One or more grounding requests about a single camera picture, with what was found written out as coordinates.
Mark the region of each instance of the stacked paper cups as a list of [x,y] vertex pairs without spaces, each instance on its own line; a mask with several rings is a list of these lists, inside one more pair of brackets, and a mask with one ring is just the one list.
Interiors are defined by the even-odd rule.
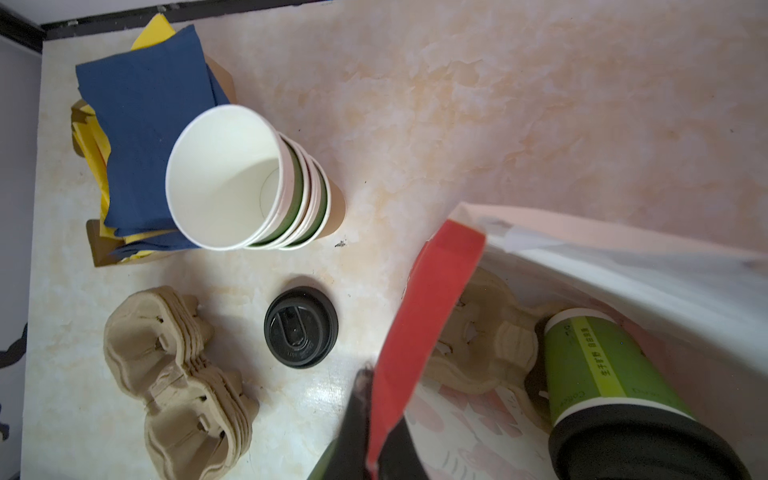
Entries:
[[336,231],[346,213],[317,160],[240,105],[211,108],[187,125],[165,193],[179,230],[209,250],[295,250]]

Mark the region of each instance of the paper bag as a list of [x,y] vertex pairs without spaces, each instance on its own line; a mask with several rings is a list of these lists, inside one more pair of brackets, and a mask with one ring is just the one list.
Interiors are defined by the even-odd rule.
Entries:
[[[433,480],[556,478],[535,392],[490,383],[468,394],[422,377],[480,266],[534,322],[571,307],[618,319],[697,419],[730,443],[753,478],[768,478],[760,401],[768,398],[766,265],[765,253],[543,210],[460,204],[416,259],[380,353],[366,467],[375,478],[388,434],[405,416]],[[530,366],[530,355],[520,353],[521,362]]]

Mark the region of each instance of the black plastic lid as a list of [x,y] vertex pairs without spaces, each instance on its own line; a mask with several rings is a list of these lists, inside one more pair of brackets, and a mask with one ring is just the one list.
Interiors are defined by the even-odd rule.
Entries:
[[333,304],[310,286],[280,294],[264,318],[264,338],[270,351],[294,369],[317,365],[333,348],[338,333]]
[[646,406],[595,406],[568,415],[552,429],[549,453],[561,480],[750,478],[718,434]]

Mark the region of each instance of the marble countertop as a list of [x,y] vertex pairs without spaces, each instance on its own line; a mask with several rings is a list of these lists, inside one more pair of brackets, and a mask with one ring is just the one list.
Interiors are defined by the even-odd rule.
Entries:
[[[240,103],[345,194],[331,237],[293,252],[192,251],[95,269],[99,193],[72,151],[74,66],[137,30],[45,43],[23,431],[25,478],[156,478],[142,405],[104,362],[109,314],[168,284],[216,326],[207,351],[258,398],[228,478],[305,478],[354,372],[375,362],[425,240],[460,201],[537,207],[735,247],[768,246],[768,21],[747,0],[333,0],[194,22]],[[339,313],[317,367],[269,353],[290,283]]]

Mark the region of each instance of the navy blue napkin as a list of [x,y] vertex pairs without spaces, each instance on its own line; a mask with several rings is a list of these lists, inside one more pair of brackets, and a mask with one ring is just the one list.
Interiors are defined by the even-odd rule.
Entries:
[[119,237],[176,228],[165,198],[170,151],[197,115],[229,103],[205,64],[194,26],[158,45],[78,65],[76,72],[112,150],[104,224]]
[[156,237],[147,238],[145,240],[139,240],[138,242],[128,243],[122,247],[118,247],[110,253],[113,257],[122,260],[126,257],[130,257],[135,253],[139,253],[142,250],[155,250],[158,252],[170,252],[172,250],[187,250],[190,248],[197,248],[197,245],[190,242],[183,233],[176,231],[170,233],[163,233]]

